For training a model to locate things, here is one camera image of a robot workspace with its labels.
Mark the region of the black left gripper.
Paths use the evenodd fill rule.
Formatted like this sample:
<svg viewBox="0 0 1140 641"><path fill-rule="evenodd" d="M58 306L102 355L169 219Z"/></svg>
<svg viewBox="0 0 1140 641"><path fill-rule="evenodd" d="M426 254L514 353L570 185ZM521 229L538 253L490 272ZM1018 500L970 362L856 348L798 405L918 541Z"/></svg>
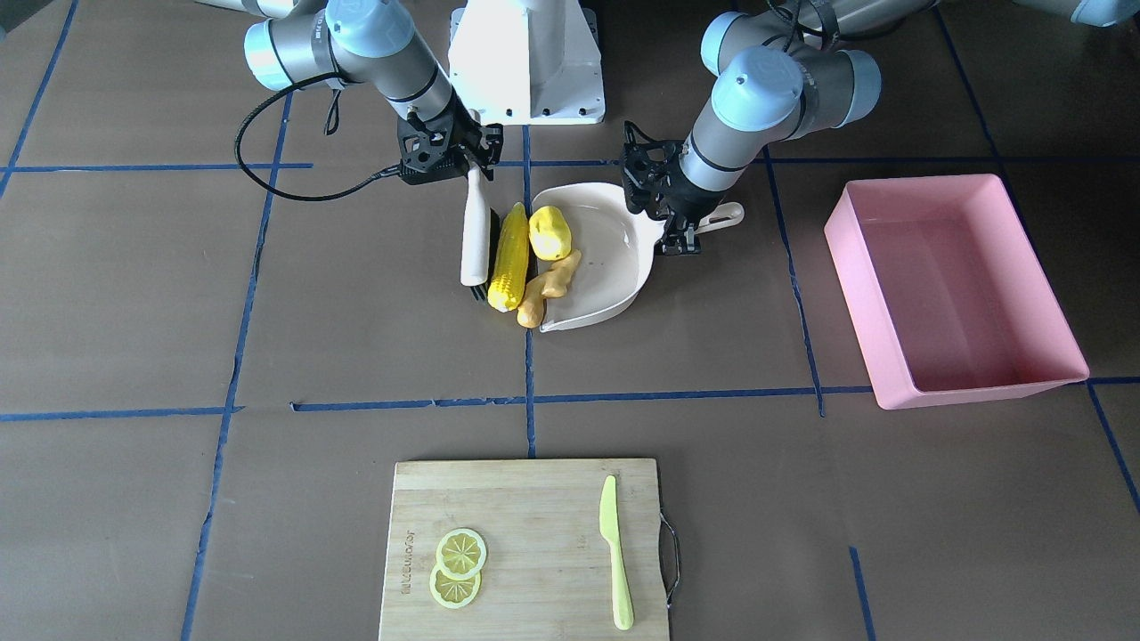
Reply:
<svg viewBox="0 0 1140 641"><path fill-rule="evenodd" d="M622 122L622 190L632 214L663 225L659 255L700 255L697 227L705 192L681 171L686 141L656 139L630 120Z"/></svg>

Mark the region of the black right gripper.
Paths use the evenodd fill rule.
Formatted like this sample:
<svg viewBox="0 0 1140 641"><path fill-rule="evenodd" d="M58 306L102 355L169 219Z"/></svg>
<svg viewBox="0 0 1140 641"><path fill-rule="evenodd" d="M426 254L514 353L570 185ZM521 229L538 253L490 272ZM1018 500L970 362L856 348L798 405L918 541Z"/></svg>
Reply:
<svg viewBox="0 0 1140 641"><path fill-rule="evenodd" d="M396 140L402 149L398 175L407 185L465 178L472 169L492 180L500 163L504 125L482 125L464 107L445 107L431 120L410 114L396 122Z"/></svg>

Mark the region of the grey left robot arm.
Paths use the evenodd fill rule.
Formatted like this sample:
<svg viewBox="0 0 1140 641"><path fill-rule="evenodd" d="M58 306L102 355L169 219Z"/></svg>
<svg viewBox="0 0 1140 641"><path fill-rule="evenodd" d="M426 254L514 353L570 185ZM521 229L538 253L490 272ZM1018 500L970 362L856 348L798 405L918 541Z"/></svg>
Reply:
<svg viewBox="0 0 1140 641"><path fill-rule="evenodd" d="M772 143L858 122L883 96L883 71L863 42L891 36L935 1L785 1L722 13L705 29L702 65L715 84L689 133L656 139L622 125L622 198L640 255L697 255L705 232L740 224L726 202ZM1019 1L994 16L974 1L953 17L982 25L966 44L961 86L994 154L1047 143L1067 151L1137 143L1135 1Z"/></svg>

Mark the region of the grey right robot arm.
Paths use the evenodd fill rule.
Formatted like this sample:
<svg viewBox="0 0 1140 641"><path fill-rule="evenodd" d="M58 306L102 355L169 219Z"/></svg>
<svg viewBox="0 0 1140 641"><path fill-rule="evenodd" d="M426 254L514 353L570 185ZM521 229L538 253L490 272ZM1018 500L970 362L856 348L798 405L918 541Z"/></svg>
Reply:
<svg viewBox="0 0 1140 641"><path fill-rule="evenodd" d="M335 97L375 86L394 109L402 159L376 179L407 185L469 179L471 190L492 180L500 162L502 125L481 125L453 89L398 1L223 1L229 11L260 17L244 39L246 64L272 99L310 86Z"/></svg>

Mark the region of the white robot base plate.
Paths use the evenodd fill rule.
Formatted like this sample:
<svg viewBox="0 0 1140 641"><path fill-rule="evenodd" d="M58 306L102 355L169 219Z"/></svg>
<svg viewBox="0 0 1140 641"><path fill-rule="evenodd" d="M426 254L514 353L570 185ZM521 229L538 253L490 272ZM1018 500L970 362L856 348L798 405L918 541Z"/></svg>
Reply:
<svg viewBox="0 0 1140 641"><path fill-rule="evenodd" d="M578 1L469 1L451 13L449 80L482 125L597 125L596 13Z"/></svg>

